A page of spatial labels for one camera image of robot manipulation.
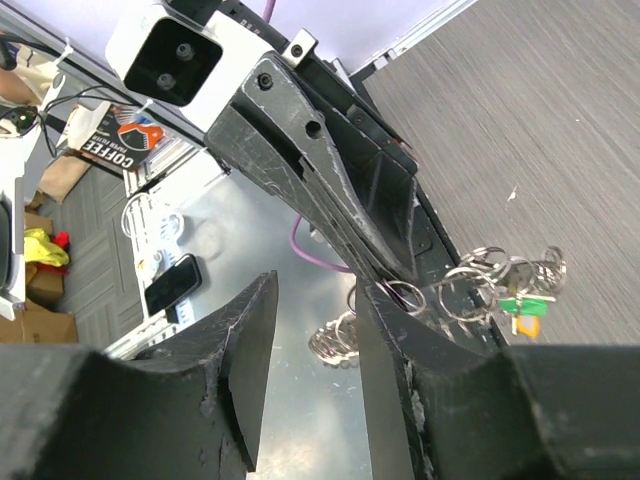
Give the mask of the key with green tag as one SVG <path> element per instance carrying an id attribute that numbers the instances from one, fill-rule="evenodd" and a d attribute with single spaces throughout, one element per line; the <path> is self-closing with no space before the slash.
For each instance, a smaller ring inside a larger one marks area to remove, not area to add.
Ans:
<path id="1" fill-rule="evenodd" d="M 498 301 L 499 307 L 513 316 L 546 316 L 548 307 L 556 299 L 549 296 L 524 295 L 516 297 L 501 298 Z"/>

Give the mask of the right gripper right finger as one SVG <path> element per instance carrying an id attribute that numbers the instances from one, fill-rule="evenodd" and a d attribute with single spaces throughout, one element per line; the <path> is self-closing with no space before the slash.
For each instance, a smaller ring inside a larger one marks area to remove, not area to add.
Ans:
<path id="1" fill-rule="evenodd" d="M 479 354 L 360 287 L 357 337 L 377 479 L 635 479 L 639 350 Z"/>

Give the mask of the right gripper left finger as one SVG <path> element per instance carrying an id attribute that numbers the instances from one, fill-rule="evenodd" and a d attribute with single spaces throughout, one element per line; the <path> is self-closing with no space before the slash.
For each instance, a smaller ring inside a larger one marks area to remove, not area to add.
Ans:
<path id="1" fill-rule="evenodd" d="M 131 360 L 1 348 L 5 479 L 242 479 L 261 436 L 275 272 Z"/>

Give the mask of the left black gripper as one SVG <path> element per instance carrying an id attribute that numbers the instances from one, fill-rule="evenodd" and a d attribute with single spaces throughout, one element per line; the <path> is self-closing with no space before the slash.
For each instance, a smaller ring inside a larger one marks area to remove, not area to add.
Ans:
<path id="1" fill-rule="evenodd" d="M 205 144 L 317 227 L 358 277 L 414 282 L 416 160 L 317 44 L 305 29 L 284 37 L 282 57 L 263 58 L 273 88 L 245 84 Z"/>

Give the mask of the key with yellow tag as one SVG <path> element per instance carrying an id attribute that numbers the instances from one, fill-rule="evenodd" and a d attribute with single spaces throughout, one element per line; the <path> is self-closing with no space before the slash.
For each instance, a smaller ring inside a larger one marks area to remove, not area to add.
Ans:
<path id="1" fill-rule="evenodd" d="M 511 330 L 515 336 L 524 335 L 535 339 L 540 332 L 540 319 L 533 315 L 513 316 L 511 319 Z"/>

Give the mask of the metal disc with keyrings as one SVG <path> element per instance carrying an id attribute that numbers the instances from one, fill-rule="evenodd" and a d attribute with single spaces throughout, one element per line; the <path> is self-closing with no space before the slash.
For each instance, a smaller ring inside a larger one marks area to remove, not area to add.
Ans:
<path id="1" fill-rule="evenodd" d="M 410 315 L 424 319 L 433 313 L 435 325 L 451 338 L 454 325 L 469 334 L 473 325 L 487 326 L 497 314 L 511 321 L 513 315 L 498 305 L 501 298 L 540 295 L 557 300 L 566 279 L 567 262 L 557 246 L 548 246 L 539 259 L 511 256 L 490 246 L 464 255 L 458 266 L 427 287 L 435 295 L 433 306 L 406 282 L 390 281 L 383 288 Z"/>

